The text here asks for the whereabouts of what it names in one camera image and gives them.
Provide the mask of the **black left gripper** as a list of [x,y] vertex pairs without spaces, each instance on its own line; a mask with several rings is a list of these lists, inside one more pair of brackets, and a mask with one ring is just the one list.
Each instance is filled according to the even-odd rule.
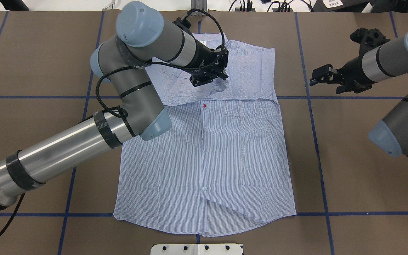
[[199,87],[211,83],[214,79],[226,80],[228,74],[225,68],[228,66],[229,51],[223,46],[216,50],[210,49],[201,42],[196,42],[195,56],[190,62],[190,82],[193,87]]

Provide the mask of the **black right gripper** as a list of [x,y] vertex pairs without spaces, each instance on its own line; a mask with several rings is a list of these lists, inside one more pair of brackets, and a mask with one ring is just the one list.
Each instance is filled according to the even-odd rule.
[[364,74],[361,60],[358,58],[348,61],[342,68],[337,70],[331,64],[314,69],[309,85],[314,86],[320,83],[335,84],[333,77],[337,74],[341,85],[336,88],[336,94],[345,92],[359,94],[371,89],[371,80]]

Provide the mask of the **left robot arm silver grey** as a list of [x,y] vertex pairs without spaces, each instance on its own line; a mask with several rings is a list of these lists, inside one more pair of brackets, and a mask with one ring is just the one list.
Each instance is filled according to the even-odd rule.
[[81,121],[89,57],[118,13],[0,11],[0,161]]

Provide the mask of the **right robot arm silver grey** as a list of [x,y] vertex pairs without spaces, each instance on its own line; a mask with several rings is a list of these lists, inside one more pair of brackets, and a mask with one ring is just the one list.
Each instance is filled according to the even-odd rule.
[[[337,94],[359,94],[387,79],[408,76],[408,32],[389,39],[378,29],[359,28],[350,39],[359,45],[358,56],[341,68],[326,64],[314,69],[310,86],[337,84]],[[377,122],[368,137],[392,158],[408,158],[408,93],[398,97],[398,103]]]

